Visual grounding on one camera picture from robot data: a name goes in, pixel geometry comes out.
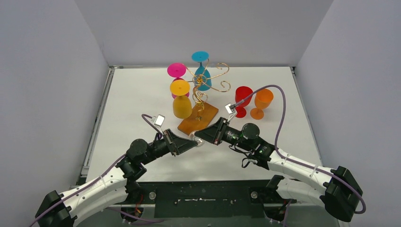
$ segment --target wine glass base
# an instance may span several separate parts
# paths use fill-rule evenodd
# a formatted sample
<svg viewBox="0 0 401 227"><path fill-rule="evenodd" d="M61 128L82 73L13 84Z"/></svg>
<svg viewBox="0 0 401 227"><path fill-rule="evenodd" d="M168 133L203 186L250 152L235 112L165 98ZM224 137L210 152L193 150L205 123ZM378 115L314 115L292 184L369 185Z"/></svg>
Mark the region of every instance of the wine glass base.
<svg viewBox="0 0 401 227"><path fill-rule="evenodd" d="M264 112L261 109L253 108L250 112L251 117L255 120L260 120L264 117Z"/></svg>
<svg viewBox="0 0 401 227"><path fill-rule="evenodd" d="M236 107L235 110L237 110L237 118L243 118L246 116L246 110L243 107Z"/></svg>

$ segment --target cable tie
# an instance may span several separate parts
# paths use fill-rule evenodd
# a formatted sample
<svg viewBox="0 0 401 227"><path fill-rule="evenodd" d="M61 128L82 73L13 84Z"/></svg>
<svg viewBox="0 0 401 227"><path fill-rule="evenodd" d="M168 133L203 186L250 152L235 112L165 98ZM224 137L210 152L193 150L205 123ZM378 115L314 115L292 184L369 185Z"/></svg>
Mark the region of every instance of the cable tie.
<svg viewBox="0 0 401 227"><path fill-rule="evenodd" d="M319 167L319 166L314 166L314 169L312 170L312 174L309 175L309 179L311 179L311 181L313 181L313 180L312 180L312 177L313 177L313 175L315 174L316 169L317 169L318 167Z"/></svg>
<svg viewBox="0 0 401 227"><path fill-rule="evenodd" d="M107 189L106 181L101 175L100 175L100 180L103 182L103 186L105 187L105 189Z"/></svg>
<svg viewBox="0 0 401 227"><path fill-rule="evenodd" d="M287 158L288 157L290 157L291 155L290 154L287 154L287 156L284 158L284 163L283 163L283 166L285 165L285 163L287 162Z"/></svg>

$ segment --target clear plastic object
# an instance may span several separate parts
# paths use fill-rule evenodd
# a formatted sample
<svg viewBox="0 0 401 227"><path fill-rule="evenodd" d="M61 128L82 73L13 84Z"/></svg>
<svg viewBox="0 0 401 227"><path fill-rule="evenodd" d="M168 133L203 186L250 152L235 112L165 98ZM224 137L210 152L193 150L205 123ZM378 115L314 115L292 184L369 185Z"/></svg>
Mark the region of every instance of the clear plastic object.
<svg viewBox="0 0 401 227"><path fill-rule="evenodd" d="M193 132L191 132L191 133L189 134L189 139L190 139L190 140L193 140L193 141L195 141L195 142L197 142L197 143L198 143L197 146L200 147L200 146L202 146L202 145L205 143L205 141L203 141L201 138L195 136L195 132L197 132L197 131L193 131Z"/></svg>

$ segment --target white table surface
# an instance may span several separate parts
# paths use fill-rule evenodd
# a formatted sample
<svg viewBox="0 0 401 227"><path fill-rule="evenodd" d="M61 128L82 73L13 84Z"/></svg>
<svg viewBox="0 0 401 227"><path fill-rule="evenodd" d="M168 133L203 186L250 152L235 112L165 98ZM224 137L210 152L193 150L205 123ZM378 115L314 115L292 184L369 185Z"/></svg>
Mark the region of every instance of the white table surface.
<svg viewBox="0 0 401 227"><path fill-rule="evenodd" d="M209 68L209 71L212 76L221 72L216 68ZM192 75L187 72L183 78L190 80ZM219 87L222 80L231 83L229 92L219 93L212 89L206 91L209 95L208 103L219 109L212 123L220 116L228 117L224 106L229 102L235 102L237 87L249 86L256 90L268 84L279 85L286 94L287 112L278 146L308 162L322 164L289 67L230 68L226 75L213 79L212 85ZM166 120L163 130L170 128L176 135L187 138L177 129L182 119L176 118L173 114L173 98L169 90L172 81L173 78L167 74L166 68L115 70L90 159L87 181L100 175L114 160L126 152L135 139L142 138L148 142L153 140L155 131L142 120L142 113L164 115ZM246 107L247 116L242 119L234 118L230 126L240 130L245 123L255 123L261 130L260 136L273 144L282 114L283 101L277 89L271 88L271 91L274 99L265 109L265 117L262 120L254 120L249 115L250 110L254 108L253 98ZM271 179L278 174L252 164L243 169L242 158L244 155L233 152L224 142L219 146L205 143L182 155L174 157L167 154L147 164L145 167L148 171L138 182L259 180Z"/></svg>

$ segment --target orange wine glass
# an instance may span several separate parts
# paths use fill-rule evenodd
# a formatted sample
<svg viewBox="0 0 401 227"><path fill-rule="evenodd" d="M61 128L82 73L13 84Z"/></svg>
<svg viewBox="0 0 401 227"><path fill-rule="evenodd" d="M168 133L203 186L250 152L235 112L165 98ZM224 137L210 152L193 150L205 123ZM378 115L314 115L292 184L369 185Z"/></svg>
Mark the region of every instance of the orange wine glass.
<svg viewBox="0 0 401 227"><path fill-rule="evenodd" d="M256 108L253 108L251 110L251 117L255 120L260 120L264 117L264 112L263 110L266 109L271 101L273 100L273 92L270 91L269 89L263 89L260 90L256 93L255 97L255 106Z"/></svg>

